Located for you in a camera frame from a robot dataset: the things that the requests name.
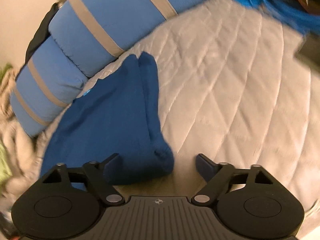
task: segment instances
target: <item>green object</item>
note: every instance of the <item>green object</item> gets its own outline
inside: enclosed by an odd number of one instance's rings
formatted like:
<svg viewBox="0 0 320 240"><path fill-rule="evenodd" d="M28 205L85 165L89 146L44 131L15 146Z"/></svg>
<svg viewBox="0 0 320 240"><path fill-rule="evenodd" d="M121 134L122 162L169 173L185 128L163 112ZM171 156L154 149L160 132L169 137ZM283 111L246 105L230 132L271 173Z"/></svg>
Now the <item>green object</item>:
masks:
<svg viewBox="0 0 320 240"><path fill-rule="evenodd" d="M7 151L0 142L0 184L12 176L11 169L7 163Z"/></svg>
<svg viewBox="0 0 320 240"><path fill-rule="evenodd" d="M2 82L2 79L5 75L5 73L12 68L12 65L7 63L7 65L5 65L5 67L3 69L0 70L0 83Z"/></svg>

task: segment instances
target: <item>folded blue cloth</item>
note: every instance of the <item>folded blue cloth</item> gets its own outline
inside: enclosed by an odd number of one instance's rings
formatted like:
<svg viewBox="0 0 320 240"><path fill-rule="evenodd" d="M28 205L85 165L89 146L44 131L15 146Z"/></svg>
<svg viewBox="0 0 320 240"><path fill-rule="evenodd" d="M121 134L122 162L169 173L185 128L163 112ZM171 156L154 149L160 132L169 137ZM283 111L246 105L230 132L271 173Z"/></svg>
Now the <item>folded blue cloth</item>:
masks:
<svg viewBox="0 0 320 240"><path fill-rule="evenodd" d="M105 166L113 185L144 181L172 172L173 154L158 117L158 72L143 52L128 56L121 67L65 112L44 155L41 174L56 163L79 167L119 153Z"/></svg>
<svg viewBox="0 0 320 240"><path fill-rule="evenodd" d="M297 8L290 0L236 0L246 7L258 8L264 5L264 11L280 22L289 25L298 32L320 34L320 16L308 14Z"/></svg>

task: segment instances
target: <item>white quilt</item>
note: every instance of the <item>white quilt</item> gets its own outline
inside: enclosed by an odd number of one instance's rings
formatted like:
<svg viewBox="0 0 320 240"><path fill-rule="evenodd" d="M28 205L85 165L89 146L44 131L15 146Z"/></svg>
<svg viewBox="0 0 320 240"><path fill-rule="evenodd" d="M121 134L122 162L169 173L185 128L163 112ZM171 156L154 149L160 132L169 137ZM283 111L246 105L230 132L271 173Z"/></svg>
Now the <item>white quilt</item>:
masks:
<svg viewBox="0 0 320 240"><path fill-rule="evenodd" d="M209 0L162 24L129 54L152 54L159 117L175 155L172 175L119 187L124 195L192 196L204 181L195 156L237 168L263 165L307 211L298 237L320 225L320 77L294 59L302 37L232 0ZM45 149L59 118L38 141Z"/></svg>

